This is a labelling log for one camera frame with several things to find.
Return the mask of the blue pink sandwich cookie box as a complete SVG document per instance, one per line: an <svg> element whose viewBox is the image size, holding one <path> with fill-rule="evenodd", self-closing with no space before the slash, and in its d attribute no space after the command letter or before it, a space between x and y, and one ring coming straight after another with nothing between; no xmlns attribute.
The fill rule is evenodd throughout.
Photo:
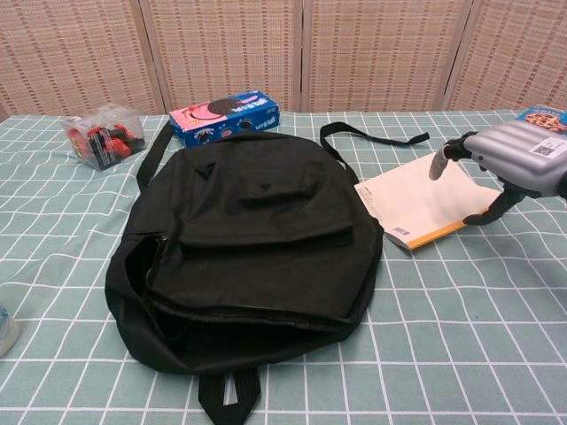
<svg viewBox="0 0 567 425"><path fill-rule="evenodd" d="M169 113L173 131L186 147L217 142L244 131L275 128L279 120L277 102L258 90Z"/></svg>

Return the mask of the clear box of red-black items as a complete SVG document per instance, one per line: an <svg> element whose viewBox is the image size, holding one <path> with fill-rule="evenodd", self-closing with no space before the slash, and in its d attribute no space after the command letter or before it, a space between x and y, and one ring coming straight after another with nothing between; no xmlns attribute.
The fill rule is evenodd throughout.
<svg viewBox="0 0 567 425"><path fill-rule="evenodd" d="M78 159L104 171L145 149L138 113L127 106L105 104L84 116L60 121Z"/></svg>

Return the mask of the woven bamboo folding screen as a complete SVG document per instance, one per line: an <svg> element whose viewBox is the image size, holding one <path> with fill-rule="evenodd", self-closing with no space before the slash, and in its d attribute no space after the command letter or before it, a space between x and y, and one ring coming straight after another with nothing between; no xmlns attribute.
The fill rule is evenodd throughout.
<svg viewBox="0 0 567 425"><path fill-rule="evenodd" d="M0 120L254 89L292 112L567 109L567 0L0 0Z"/></svg>

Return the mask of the black fabric backpack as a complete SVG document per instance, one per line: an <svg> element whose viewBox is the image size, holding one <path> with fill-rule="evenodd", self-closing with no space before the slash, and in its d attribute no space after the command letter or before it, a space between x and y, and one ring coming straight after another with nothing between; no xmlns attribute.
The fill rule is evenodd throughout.
<svg viewBox="0 0 567 425"><path fill-rule="evenodd" d="M195 375L214 425L244 425L259 369L348 338L375 290L384 230L328 137L248 131L140 166L139 197L105 278L129 353Z"/></svg>

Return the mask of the book with yellow spine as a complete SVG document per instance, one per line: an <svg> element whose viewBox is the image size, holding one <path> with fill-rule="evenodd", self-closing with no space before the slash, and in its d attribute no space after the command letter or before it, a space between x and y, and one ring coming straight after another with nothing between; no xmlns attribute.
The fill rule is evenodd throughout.
<svg viewBox="0 0 567 425"><path fill-rule="evenodd" d="M500 195L436 153L360 182L355 189L385 237L410 251L463 228L466 217L483 213Z"/></svg>

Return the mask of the blue chocolate chip cookie box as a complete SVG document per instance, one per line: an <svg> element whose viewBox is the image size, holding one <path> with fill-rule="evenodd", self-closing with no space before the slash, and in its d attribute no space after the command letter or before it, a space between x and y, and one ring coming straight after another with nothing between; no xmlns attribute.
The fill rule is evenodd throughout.
<svg viewBox="0 0 567 425"><path fill-rule="evenodd" d="M567 110L536 105L520 113L517 120L528 122L557 134L567 135Z"/></svg>

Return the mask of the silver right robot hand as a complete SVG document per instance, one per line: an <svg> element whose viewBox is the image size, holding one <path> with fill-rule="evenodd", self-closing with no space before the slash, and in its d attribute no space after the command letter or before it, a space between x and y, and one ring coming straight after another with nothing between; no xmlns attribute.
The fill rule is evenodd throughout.
<svg viewBox="0 0 567 425"><path fill-rule="evenodd" d="M567 135L522 120L468 132L441 146L429 177L436 181L450 160L464 158L495 174L503 184L502 193L486 211L463 219L466 225L492 223L525 197L567 201Z"/></svg>

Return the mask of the green checkered tablecloth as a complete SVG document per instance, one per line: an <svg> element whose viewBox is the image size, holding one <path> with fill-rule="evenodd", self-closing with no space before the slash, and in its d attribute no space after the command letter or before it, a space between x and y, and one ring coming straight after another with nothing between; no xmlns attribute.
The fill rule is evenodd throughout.
<svg viewBox="0 0 567 425"><path fill-rule="evenodd" d="M207 425L194 377L132 359L105 271L138 190L134 156L81 164L45 115L0 118L0 425ZM248 425L567 425L567 204L416 251L385 242L366 318L343 343L260 372Z"/></svg>

